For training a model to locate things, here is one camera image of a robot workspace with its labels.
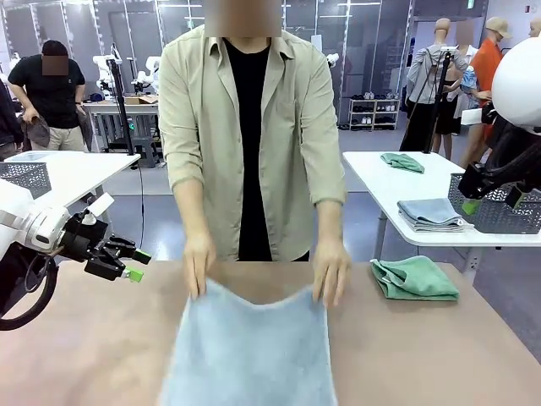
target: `wooden table top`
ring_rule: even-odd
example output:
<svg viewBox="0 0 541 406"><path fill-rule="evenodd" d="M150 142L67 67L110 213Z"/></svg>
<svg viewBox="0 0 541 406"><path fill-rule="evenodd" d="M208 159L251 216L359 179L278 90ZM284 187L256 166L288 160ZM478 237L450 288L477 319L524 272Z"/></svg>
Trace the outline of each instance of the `wooden table top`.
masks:
<svg viewBox="0 0 541 406"><path fill-rule="evenodd" d="M458 303L387 300L369 264L353 266L328 318L340 405L539 405L537 360L453 266L441 267ZM210 276L256 304L313 278L303 263L218 264ZM0 334L0 404L156 404L186 298L180 262L151 262L140 284L63 262L45 311ZM35 300L27 295L8 317Z"/></svg>

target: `black t-shirt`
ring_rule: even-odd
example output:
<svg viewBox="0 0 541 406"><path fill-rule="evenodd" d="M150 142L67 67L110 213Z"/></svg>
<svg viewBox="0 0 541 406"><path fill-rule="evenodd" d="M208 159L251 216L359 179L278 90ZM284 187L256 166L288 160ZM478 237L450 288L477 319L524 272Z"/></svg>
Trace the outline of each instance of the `black t-shirt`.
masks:
<svg viewBox="0 0 541 406"><path fill-rule="evenodd" d="M50 127L72 129L79 125L75 87L85 84L79 65L68 60L67 76L44 76L41 54L21 59L11 71L10 83L26 87L26 94Z"/></svg>
<svg viewBox="0 0 541 406"><path fill-rule="evenodd" d="M243 139L243 214L238 259L272 261L260 187L261 98L269 47L242 53L225 40L237 87L240 129Z"/></svg>

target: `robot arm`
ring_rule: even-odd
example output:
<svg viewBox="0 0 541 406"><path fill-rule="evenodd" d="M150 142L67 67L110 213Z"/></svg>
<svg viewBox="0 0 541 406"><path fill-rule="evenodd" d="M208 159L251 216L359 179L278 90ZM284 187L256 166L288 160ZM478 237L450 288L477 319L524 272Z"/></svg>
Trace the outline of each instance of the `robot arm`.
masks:
<svg viewBox="0 0 541 406"><path fill-rule="evenodd" d="M81 213L70 216L65 207L37 205L29 190L0 179L0 330L13 330L32 321L45 309L56 287L61 254L86 262L85 271L114 281L117 277L140 282L143 273L127 268L121 258L148 264L150 256L135 243L111 235L105 239L107 224L97 219L112 203L103 195ZM33 293L46 278L36 304L12 320L2 317L25 294Z"/></svg>
<svg viewBox="0 0 541 406"><path fill-rule="evenodd" d="M505 200L511 207L541 188L539 72L541 37L521 42L501 61L492 84L493 102L484 107L482 115L484 123L493 125L492 153L485 164L470 165L459 185L470 200L469 207L474 209L483 196L504 184L513 184Z"/></svg>

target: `white robot head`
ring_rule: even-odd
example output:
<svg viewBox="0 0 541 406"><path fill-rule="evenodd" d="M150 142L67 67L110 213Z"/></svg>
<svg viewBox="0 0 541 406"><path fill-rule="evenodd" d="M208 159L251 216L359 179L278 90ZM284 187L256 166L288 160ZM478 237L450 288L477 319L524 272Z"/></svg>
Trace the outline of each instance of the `white robot head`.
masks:
<svg viewBox="0 0 541 406"><path fill-rule="evenodd" d="M517 127L541 127L541 37L528 38L502 59L492 82L498 114Z"/></svg>

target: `gray shirt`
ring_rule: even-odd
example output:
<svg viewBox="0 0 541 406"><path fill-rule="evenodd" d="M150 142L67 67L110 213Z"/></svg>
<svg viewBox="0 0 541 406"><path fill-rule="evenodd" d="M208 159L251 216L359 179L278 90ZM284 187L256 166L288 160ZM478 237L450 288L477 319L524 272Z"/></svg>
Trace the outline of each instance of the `gray shirt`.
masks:
<svg viewBox="0 0 541 406"><path fill-rule="evenodd" d="M446 44L434 44L417 52L407 74L407 94L411 102L433 104L440 85ZM466 59L455 49L451 51L453 62L461 72L467 69Z"/></svg>

